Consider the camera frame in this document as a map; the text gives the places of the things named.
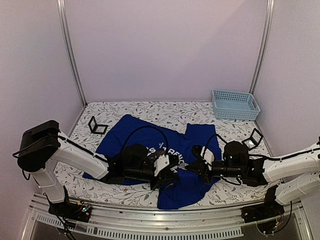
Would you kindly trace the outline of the blue printed t-shirt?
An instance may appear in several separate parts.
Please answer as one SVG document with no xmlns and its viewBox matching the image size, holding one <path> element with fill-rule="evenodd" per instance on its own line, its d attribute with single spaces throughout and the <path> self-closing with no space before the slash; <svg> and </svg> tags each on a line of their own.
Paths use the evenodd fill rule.
<svg viewBox="0 0 320 240">
<path fill-rule="evenodd" d="M 208 145 L 215 159 L 220 161 L 222 151 L 218 140 L 211 137 L 215 133 L 216 129 L 213 124 L 188 123 L 185 133 L 179 133 L 126 114 L 108 131 L 96 152 L 107 157 L 114 157 L 120 152 L 124 143 L 129 146 L 141 144 L 150 153 L 169 146 L 169 154 L 177 155 L 179 164 L 189 165 L 196 161 L 192 154 L 192 147 Z M 174 173 L 178 174 L 179 180 L 167 183 L 159 189 L 157 207 L 161 210 L 176 210 L 193 205 L 202 200 L 212 186 L 220 181 L 219 177 L 215 177 L 210 185 L 206 185 L 194 172 L 181 169 L 179 164 L 171 168 Z"/>
</svg>

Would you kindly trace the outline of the round light blue brooch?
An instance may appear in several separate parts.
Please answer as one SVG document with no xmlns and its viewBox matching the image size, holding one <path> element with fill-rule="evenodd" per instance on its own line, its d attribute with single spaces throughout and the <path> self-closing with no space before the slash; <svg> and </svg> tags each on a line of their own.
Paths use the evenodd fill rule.
<svg viewBox="0 0 320 240">
<path fill-rule="evenodd" d="M 179 164 L 179 167 L 180 167 L 181 169 L 183 169 L 183 170 L 185 170 L 185 169 L 186 169 L 186 165 L 185 165 L 185 163 L 180 163 L 180 164 Z"/>
</svg>

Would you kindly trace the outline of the black brooch box yellow brooch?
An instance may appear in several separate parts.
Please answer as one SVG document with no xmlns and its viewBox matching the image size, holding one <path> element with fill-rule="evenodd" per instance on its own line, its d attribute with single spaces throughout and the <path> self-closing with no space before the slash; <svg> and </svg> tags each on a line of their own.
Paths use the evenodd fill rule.
<svg viewBox="0 0 320 240">
<path fill-rule="evenodd" d="M 107 132 L 108 125 L 98 124 L 96 118 L 92 116 L 89 120 L 88 127 L 92 134 L 104 135 Z"/>
</svg>

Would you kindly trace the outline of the black brooch box silver brooch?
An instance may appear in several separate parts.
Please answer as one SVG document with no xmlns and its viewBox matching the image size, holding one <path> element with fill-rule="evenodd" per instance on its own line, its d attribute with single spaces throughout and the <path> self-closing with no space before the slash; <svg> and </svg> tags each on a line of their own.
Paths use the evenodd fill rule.
<svg viewBox="0 0 320 240">
<path fill-rule="evenodd" d="M 257 128 L 254 128 L 249 138 L 244 139 L 242 141 L 242 144 L 244 144 L 247 147 L 247 149 L 251 151 L 260 145 L 261 141 L 263 140 L 263 137 L 263 134 Z"/>
</svg>

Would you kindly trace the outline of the light blue plastic basket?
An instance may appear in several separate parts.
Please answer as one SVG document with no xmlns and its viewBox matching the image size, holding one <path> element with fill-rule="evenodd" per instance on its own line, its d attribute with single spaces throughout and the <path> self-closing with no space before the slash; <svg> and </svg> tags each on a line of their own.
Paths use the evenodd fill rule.
<svg viewBox="0 0 320 240">
<path fill-rule="evenodd" d="M 261 112 L 251 93 L 213 89 L 211 95 L 217 119 L 255 121 Z"/>
</svg>

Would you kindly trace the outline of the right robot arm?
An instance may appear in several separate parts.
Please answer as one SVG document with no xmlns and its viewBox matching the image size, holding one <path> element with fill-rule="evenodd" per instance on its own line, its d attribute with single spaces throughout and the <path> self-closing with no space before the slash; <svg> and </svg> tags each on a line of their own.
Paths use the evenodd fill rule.
<svg viewBox="0 0 320 240">
<path fill-rule="evenodd" d="M 305 150 L 279 157 L 251 154 L 250 151 L 258 144 L 259 142 L 251 137 L 241 142 L 227 142 L 222 160 L 216 160 L 208 145 L 194 145 L 191 153 L 195 161 L 185 168 L 200 176 L 207 185 L 211 184 L 214 178 L 235 178 L 239 185 L 258 187 L 295 176 L 295 179 L 276 184 L 267 190 L 265 202 L 258 208 L 262 218 L 269 218 L 278 210 L 278 206 L 284 206 L 320 187 L 318 142 Z"/>
</svg>

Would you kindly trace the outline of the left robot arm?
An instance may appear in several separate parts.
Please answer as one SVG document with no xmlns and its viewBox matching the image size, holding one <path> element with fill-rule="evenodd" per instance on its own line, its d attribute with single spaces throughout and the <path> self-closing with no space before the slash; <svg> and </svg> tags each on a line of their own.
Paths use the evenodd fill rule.
<svg viewBox="0 0 320 240">
<path fill-rule="evenodd" d="M 69 202 L 68 191 L 58 182 L 48 161 L 58 161 L 73 166 L 95 180 L 105 184 L 122 184 L 125 180 L 138 180 L 150 184 L 156 190 L 167 183 L 179 180 L 171 169 L 178 165 L 179 158 L 167 149 L 149 153 L 142 144 L 121 146 L 114 157 L 90 151 L 75 143 L 59 129 L 59 123 L 49 120 L 26 130 L 20 148 L 12 154 L 18 166 L 28 172 L 63 216 L 74 213 L 74 205 Z"/>
</svg>

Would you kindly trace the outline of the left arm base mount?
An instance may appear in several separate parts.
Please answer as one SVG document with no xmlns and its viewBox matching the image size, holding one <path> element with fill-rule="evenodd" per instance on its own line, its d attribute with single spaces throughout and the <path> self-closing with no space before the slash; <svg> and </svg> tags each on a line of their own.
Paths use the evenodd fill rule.
<svg viewBox="0 0 320 240">
<path fill-rule="evenodd" d="M 92 205 L 84 203 L 82 200 L 79 203 L 72 203 L 69 199 L 69 194 L 65 186 L 63 186 L 64 199 L 59 203 L 52 203 L 48 199 L 48 212 L 57 217 L 67 220 L 75 220 L 79 222 L 88 223 L 92 213 Z"/>
</svg>

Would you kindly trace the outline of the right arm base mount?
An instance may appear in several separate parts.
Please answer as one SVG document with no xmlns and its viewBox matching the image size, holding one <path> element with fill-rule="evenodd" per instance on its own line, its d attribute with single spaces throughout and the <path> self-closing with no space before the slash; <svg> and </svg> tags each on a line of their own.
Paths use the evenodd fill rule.
<svg viewBox="0 0 320 240">
<path fill-rule="evenodd" d="M 278 186 L 275 185 L 267 190 L 263 203 L 241 208 L 241 217 L 245 223 L 280 217 L 280 220 L 273 219 L 257 225 L 257 229 L 264 235 L 270 235 L 276 232 L 285 213 L 283 205 L 276 202 L 277 188 Z"/>
</svg>

